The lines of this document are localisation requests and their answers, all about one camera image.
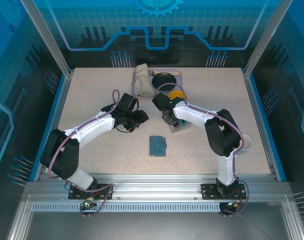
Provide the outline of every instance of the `speckled table surface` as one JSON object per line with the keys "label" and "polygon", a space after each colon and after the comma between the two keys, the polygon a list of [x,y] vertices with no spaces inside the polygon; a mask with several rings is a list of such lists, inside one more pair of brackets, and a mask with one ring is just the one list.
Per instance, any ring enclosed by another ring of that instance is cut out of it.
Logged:
{"label": "speckled table surface", "polygon": [[[270,169],[240,68],[177,68],[188,101],[208,110],[227,109],[253,146],[237,157],[236,171],[269,174]],[[73,128],[113,103],[112,91],[130,93],[134,68],[76,68],[59,129]],[[192,125],[171,133],[151,99],[140,100],[149,120],[132,133],[105,132],[80,152],[79,165],[91,174],[216,174],[217,156],[205,129]],[[166,138],[166,157],[151,157],[149,137]]]}

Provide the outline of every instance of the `black mounting bracket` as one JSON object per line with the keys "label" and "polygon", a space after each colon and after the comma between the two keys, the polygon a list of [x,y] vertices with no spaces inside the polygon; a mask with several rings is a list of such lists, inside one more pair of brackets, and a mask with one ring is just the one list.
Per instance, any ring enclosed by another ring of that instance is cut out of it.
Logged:
{"label": "black mounting bracket", "polygon": [[245,200],[247,199],[247,194],[244,184],[237,183],[233,190],[228,192],[225,196],[222,195],[218,190],[218,185],[213,184],[201,184],[200,192],[202,194],[203,200]]}
{"label": "black mounting bracket", "polygon": [[[107,184],[97,184],[96,189],[103,188],[106,185]],[[102,190],[100,194],[98,194],[94,197],[94,199],[95,200],[104,200],[104,198],[106,197],[106,195],[109,192],[109,189],[110,189],[110,187],[107,187],[106,189]],[[111,190],[111,193],[108,195],[107,200],[112,199],[112,194],[113,194],[113,188]],[[86,200],[90,196],[91,196],[90,192],[84,192],[84,191],[81,191],[81,190],[77,189],[75,186],[72,186],[72,185],[70,186],[70,190],[69,190],[69,193],[68,193],[68,199],[71,199],[71,200]]]}

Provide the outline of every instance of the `black lid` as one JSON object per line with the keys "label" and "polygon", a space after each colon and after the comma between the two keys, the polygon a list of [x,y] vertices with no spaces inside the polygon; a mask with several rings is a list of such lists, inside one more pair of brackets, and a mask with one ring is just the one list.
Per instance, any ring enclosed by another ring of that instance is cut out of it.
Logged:
{"label": "black lid", "polygon": [[[167,83],[173,83],[173,84],[177,83],[177,79],[171,73],[168,72],[160,72],[156,74],[152,79],[152,85],[155,89],[158,89],[158,87],[160,87],[162,84],[167,84]],[[167,92],[174,89],[175,87],[176,87],[175,85],[166,85],[161,87],[159,90]]]}

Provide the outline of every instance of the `beige towel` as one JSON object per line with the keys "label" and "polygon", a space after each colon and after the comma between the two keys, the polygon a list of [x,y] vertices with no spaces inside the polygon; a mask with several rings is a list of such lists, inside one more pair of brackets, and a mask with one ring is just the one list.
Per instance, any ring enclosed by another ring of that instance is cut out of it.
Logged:
{"label": "beige towel", "polygon": [[153,97],[155,91],[149,80],[149,68],[146,63],[138,65],[134,72],[134,95],[140,99]]}

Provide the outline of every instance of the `glass wall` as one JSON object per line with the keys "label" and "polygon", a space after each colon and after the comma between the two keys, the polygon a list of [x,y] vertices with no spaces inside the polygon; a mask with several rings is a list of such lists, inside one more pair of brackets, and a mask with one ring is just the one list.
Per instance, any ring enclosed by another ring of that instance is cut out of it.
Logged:
{"label": "glass wall", "polygon": [[36,0],[69,66],[245,67],[279,0]]}
{"label": "glass wall", "polygon": [[285,175],[304,190],[304,0],[294,0],[253,71]]}
{"label": "glass wall", "polygon": [[0,1],[0,239],[8,236],[61,76],[20,1]]}

